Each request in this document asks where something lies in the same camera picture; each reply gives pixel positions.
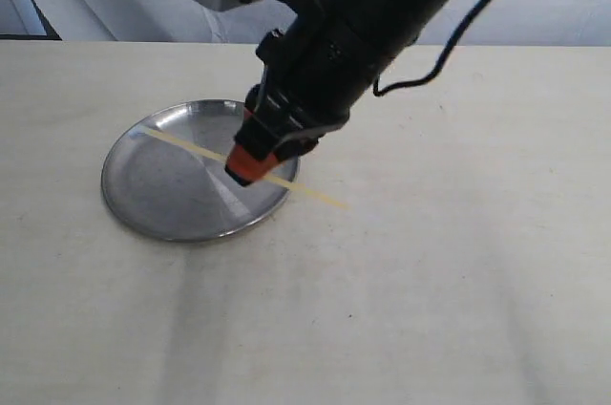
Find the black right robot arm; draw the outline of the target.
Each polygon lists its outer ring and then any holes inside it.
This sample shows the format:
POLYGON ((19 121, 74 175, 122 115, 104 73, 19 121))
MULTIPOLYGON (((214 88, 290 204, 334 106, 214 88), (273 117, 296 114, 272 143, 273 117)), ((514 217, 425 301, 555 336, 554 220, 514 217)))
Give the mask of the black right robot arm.
MULTIPOLYGON (((261 82, 225 169, 240 184, 262 179, 286 160, 311 152, 342 128, 365 93, 383 96, 382 72, 412 45, 449 0, 279 0, 296 12, 286 32, 271 32, 257 54, 261 82)), ((469 25, 492 0, 478 0, 432 68, 438 75, 469 25)))

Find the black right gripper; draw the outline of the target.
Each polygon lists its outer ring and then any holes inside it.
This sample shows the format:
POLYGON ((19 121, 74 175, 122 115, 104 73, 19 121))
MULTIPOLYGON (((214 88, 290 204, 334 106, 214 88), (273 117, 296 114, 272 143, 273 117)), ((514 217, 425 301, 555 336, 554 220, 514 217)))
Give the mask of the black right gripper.
POLYGON ((347 121, 352 104, 420 33, 430 0, 320 0, 324 17, 297 15, 283 34, 269 33, 257 49, 267 74, 254 109, 225 161, 240 186, 262 181, 287 160, 311 152, 347 121), (242 143, 278 138, 274 153, 257 160, 242 143))

